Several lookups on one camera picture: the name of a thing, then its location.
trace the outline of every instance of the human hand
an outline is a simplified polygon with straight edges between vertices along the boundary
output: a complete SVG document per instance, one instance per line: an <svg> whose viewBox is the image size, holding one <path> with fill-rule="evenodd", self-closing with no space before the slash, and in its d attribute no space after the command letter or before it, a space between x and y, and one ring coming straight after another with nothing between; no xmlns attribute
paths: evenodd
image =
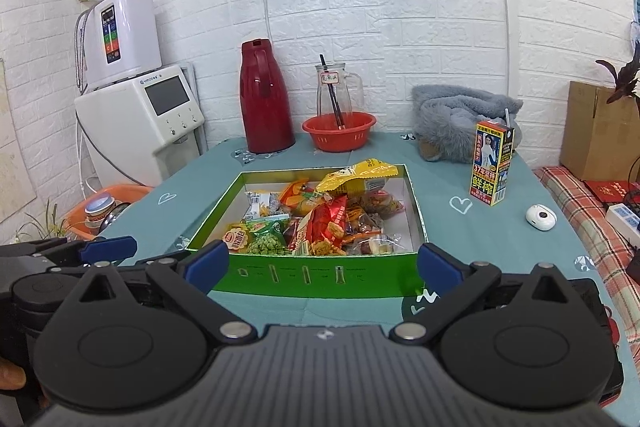
<svg viewBox="0 0 640 427"><path fill-rule="evenodd" d="M24 370L13 362L0 357L0 390L15 391L22 389L27 383Z"/></svg>

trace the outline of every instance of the plaid bedsheet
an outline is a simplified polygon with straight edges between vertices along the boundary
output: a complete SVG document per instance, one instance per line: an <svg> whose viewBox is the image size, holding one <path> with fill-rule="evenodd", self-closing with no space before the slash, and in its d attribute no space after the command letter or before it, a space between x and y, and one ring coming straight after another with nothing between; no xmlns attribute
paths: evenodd
<svg viewBox="0 0 640 427"><path fill-rule="evenodd" d="M534 173L551 192L593 259L622 316L636 371L640 375L640 287L625 273L633 251L607 222L604 208L598 199L567 169L543 167Z"/></svg>

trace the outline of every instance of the green box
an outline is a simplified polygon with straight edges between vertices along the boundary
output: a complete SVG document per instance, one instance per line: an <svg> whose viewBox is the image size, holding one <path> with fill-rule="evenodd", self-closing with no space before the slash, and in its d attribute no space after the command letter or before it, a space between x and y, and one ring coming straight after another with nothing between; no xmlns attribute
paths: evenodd
<svg viewBox="0 0 640 427"><path fill-rule="evenodd" d="M416 271L417 249L427 241L420 208L404 165L385 189L400 199L405 211L385 221L387 230L401 230L407 253L327 257L269 256L231 253L229 270L216 290L254 295L304 298L381 298L416 295L424 282ZM238 222L248 208L244 192L278 191L308 178L319 182L338 168L242 172L197 229L187 250L221 238L228 223Z"/></svg>

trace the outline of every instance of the white power strip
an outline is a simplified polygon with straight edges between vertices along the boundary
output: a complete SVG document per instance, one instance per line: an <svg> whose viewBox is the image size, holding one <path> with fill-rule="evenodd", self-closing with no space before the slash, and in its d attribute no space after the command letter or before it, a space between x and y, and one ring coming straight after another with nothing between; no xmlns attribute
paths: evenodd
<svg viewBox="0 0 640 427"><path fill-rule="evenodd" d="M640 248L640 219L624 203L613 204L607 210L607 221L634 248Z"/></svg>

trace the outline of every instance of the teal tablecloth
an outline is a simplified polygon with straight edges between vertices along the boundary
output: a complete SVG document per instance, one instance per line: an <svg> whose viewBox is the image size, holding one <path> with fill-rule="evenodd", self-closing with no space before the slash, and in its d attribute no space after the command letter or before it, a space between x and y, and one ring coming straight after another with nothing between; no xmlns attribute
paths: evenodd
<svg viewBox="0 0 640 427"><path fill-rule="evenodd" d="M578 269L584 265L576 264L576 259L586 255L580 240L549 193L517 155L511 164L505 200L489 207L468 195L469 165L424 162L418 156L415 142L402 140L398 134L374 133L362 149L340 154L319 152L307 135L299 135L298 142L289 150L248 165L242 165L234 157L234 151L244 147L242 139L222 142L111 225L104 235L132 235L138 242L138 253L125 264L174 250L176 238L194 229L194 224L208 213L242 170L343 167L375 157L406 165L431 242L465 263L487 260L505 273L528 273L539 261L555 263L569 279L591 277L598 284L602 301L615 310L596 270ZM471 206L463 214L469 203ZM527 208L535 203L546 204L558 214L558 224L548 232L534 229L524 219ZM259 330L271 323L334 326L374 323L386 331L402 321L402 298L295 299L216 291L210 296ZM423 305L428 305L427 299L415 303L418 308ZM614 318L622 324L617 312ZM625 339L620 341L619 357L625 384L622 395L606 410L624 425L637 426L640 383ZM585 360L584 371L588 372L589 367L590 360Z"/></svg>

